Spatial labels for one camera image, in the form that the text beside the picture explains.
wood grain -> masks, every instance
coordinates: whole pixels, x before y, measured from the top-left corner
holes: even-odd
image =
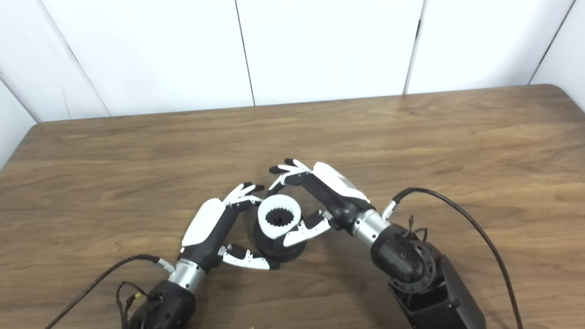
[[[585,115],[551,85],[39,124],[0,172],[0,325],[44,327],[126,256],[174,259],[205,200],[241,181],[270,184],[267,168],[285,157],[329,163],[378,208],[408,186],[451,197],[499,247],[526,328],[585,327]],[[474,229],[428,196],[408,197],[392,220],[410,214],[488,327],[514,328]],[[252,247],[253,220],[241,215],[228,241]],[[129,264],[58,327],[116,328],[117,284],[162,278]],[[276,272],[223,265],[197,298],[192,328],[408,328],[368,250],[344,232],[310,241]]]

black arm mount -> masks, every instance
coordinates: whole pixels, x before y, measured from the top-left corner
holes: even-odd
[[[292,159],[285,162],[294,164]],[[270,172],[284,171],[277,166]],[[310,170],[281,177],[281,184],[273,185],[267,198],[285,185],[301,185],[325,205],[332,215],[332,228],[344,229],[370,248],[372,262],[387,275],[392,293],[413,328],[486,328],[483,313],[461,277],[432,244],[382,219],[368,199],[341,195]],[[347,187],[355,189],[340,177]]]

black base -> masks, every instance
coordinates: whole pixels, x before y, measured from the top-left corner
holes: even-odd
[[[307,245],[306,241],[301,242],[300,244],[296,244],[290,247],[284,247],[279,243],[275,243],[275,241],[262,232],[260,228],[260,223],[258,220],[254,223],[254,240],[256,241],[256,245],[258,246],[258,250],[264,255],[265,257],[272,258],[275,261],[279,261],[281,263],[289,262],[297,257],[305,250],[305,246]]]

silver metal joint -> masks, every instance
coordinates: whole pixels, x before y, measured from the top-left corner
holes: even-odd
[[[352,234],[370,248],[388,226],[390,222],[383,220],[375,210],[369,209],[357,216],[353,223]]]
[[[167,271],[168,273],[173,273],[175,272],[175,267],[173,266],[173,264],[165,261],[164,259],[159,259],[159,262],[156,263],[157,265],[159,265],[160,267],[162,267],[165,271]]]
[[[181,258],[177,262],[176,270],[171,273],[168,280],[189,290],[191,293],[195,293],[204,277],[205,271],[199,265]]]
[[[382,210],[382,219],[387,221],[388,218],[390,218],[390,215],[392,214],[392,212],[394,211],[395,208],[396,208],[396,202],[394,200],[392,200],[390,203],[388,203],[386,208],[384,208],[384,210]]]

black fingertip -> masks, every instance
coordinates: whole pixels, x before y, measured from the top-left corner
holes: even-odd
[[[280,262],[279,261],[275,261],[274,259],[266,258],[266,262],[268,263],[270,270],[280,269]]]
[[[268,169],[268,172],[271,173],[271,174],[282,174],[282,173],[285,173],[287,171],[284,170],[284,169],[279,168],[278,166],[274,166],[274,167],[270,167]]]

